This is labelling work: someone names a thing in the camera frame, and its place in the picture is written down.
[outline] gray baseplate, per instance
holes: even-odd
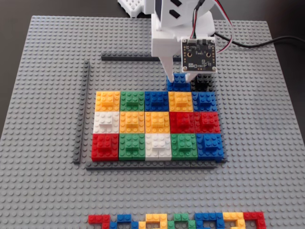
[[[34,16],[0,142],[0,226],[94,228],[89,214],[263,211],[267,228],[305,228],[305,147],[273,45],[236,46],[213,76],[228,162],[210,170],[87,171],[95,92],[165,90],[159,62],[102,62],[149,53],[150,19]],[[265,42],[266,22],[234,21],[236,40]],[[229,35],[224,21],[216,30]],[[226,42],[217,40],[218,46]],[[91,75],[81,164],[73,149],[81,73]],[[247,229],[254,228],[247,223]]]

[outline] stacked lego bricks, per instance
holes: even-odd
[[[214,92],[96,93],[93,161],[223,156]]]
[[[119,224],[128,223],[131,229],[146,229],[147,224],[158,224],[158,229],[175,229],[177,224],[185,223],[188,229],[210,229],[206,223],[214,223],[215,229],[225,229],[225,222],[234,222],[231,229],[245,229],[246,221],[255,221],[256,229],[266,229],[263,212],[218,212],[195,213],[194,219],[189,219],[187,213],[174,214],[172,221],[167,220],[167,214],[146,214],[143,221],[132,221],[131,214],[117,215],[117,221],[112,222],[110,215],[89,215],[89,224],[100,224],[102,229],[117,229]]]

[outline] cable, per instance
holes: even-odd
[[[229,41],[230,39],[215,32],[215,35],[217,37],[220,37],[221,39],[224,39],[226,41]],[[243,48],[257,48],[257,47],[262,47],[262,46],[265,46],[265,45],[268,45],[268,44],[271,44],[271,43],[274,43],[274,42],[278,42],[278,41],[281,41],[281,40],[285,40],[285,39],[293,39],[293,40],[297,40],[299,42],[303,42],[305,43],[305,40],[301,39],[301,38],[298,38],[298,37],[295,37],[295,36],[283,36],[283,37],[278,37],[278,38],[275,38],[275,39],[272,39],[270,41],[267,41],[267,42],[264,42],[264,43],[261,43],[261,44],[253,44],[253,45],[247,45],[247,44],[241,44],[241,43],[238,43],[238,42],[234,42],[232,41],[233,44],[237,45],[237,46],[240,46],[240,47],[243,47]]]

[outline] white lego piece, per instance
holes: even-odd
[[[118,134],[120,130],[120,112],[95,112],[94,134]]]
[[[145,160],[167,161],[172,159],[170,134],[145,134]]]
[[[142,12],[142,0],[118,0],[131,18],[136,18]]]

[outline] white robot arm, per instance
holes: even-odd
[[[159,57],[170,82],[173,82],[173,56],[176,54],[182,56],[182,72],[187,73],[187,82],[199,73],[217,72],[215,38],[211,37],[215,27],[209,12],[214,3],[214,0],[203,1],[197,11],[196,39],[190,39],[198,0],[155,0],[152,56]]]

